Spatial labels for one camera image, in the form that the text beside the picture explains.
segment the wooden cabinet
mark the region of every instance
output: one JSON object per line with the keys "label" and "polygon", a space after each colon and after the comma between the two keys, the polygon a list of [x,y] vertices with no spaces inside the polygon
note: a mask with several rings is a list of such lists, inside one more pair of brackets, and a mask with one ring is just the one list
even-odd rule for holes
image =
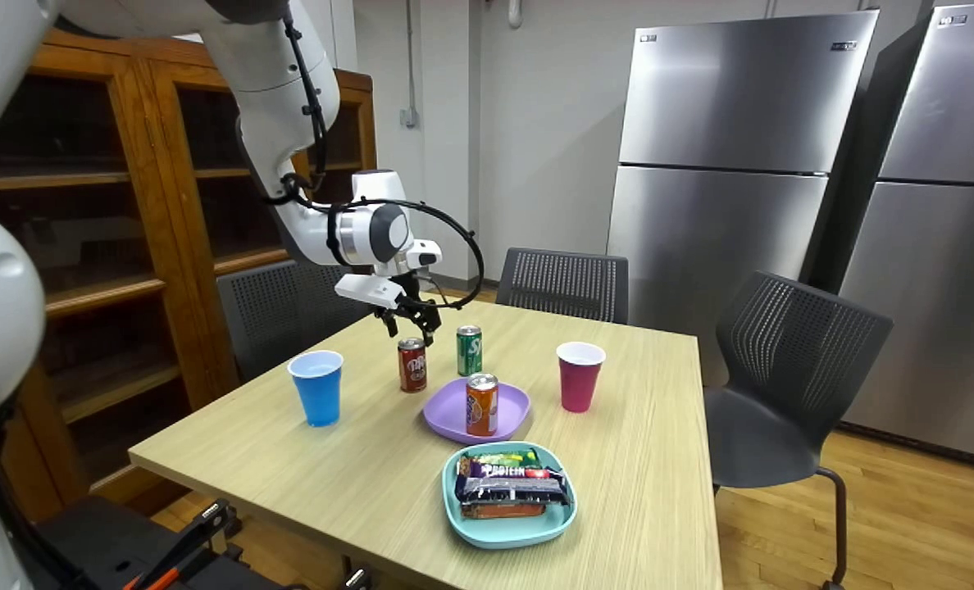
{"label": "wooden cabinet", "polygon": [[[332,186],[373,166],[371,82],[342,73]],[[198,42],[52,33],[0,120],[0,223],[47,286],[7,472],[30,519],[174,489],[127,446],[236,387],[218,277],[289,259]]]}

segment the chair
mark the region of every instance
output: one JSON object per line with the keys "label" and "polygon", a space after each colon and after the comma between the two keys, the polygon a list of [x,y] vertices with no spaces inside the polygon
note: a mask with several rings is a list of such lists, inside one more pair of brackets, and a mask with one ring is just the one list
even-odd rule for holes
{"label": "chair", "polygon": [[627,326],[627,259],[509,250],[496,301]]}
{"label": "chair", "polygon": [[221,305],[241,378],[250,380],[368,316],[335,295],[342,268],[275,261],[221,277]]}
{"label": "chair", "polygon": [[714,492],[822,476],[836,484],[836,572],[847,575],[847,483],[820,466],[820,446],[854,402],[889,317],[782,277],[751,277],[717,317],[728,383],[708,395]]}

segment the pink cup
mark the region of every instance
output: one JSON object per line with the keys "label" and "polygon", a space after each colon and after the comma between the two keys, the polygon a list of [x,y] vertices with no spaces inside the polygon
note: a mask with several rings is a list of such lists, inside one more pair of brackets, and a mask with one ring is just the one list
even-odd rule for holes
{"label": "pink cup", "polygon": [[558,347],[558,370],[562,370],[562,408],[566,414],[587,414],[596,373],[608,362],[608,352],[587,340],[563,340]]}

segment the soda can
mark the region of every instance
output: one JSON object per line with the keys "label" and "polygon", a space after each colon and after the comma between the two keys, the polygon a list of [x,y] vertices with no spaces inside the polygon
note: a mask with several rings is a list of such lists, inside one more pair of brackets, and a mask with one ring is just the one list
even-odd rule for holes
{"label": "soda can", "polygon": [[422,340],[398,343],[398,380],[404,395],[415,395],[426,387],[426,347]]}
{"label": "soda can", "polygon": [[467,378],[467,433],[496,436],[498,380],[496,373]]}
{"label": "soda can", "polygon": [[457,332],[457,370],[458,378],[483,373],[483,329],[467,326]]}

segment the refrigerator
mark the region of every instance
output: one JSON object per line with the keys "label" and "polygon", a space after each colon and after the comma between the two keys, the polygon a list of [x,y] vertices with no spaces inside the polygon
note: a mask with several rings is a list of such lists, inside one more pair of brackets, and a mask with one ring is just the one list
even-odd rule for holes
{"label": "refrigerator", "polygon": [[847,422],[974,459],[974,5],[877,58],[861,221],[838,295],[896,323]]}
{"label": "refrigerator", "polygon": [[877,10],[632,33],[610,254],[630,323],[700,336],[751,271],[797,278],[830,190]]}

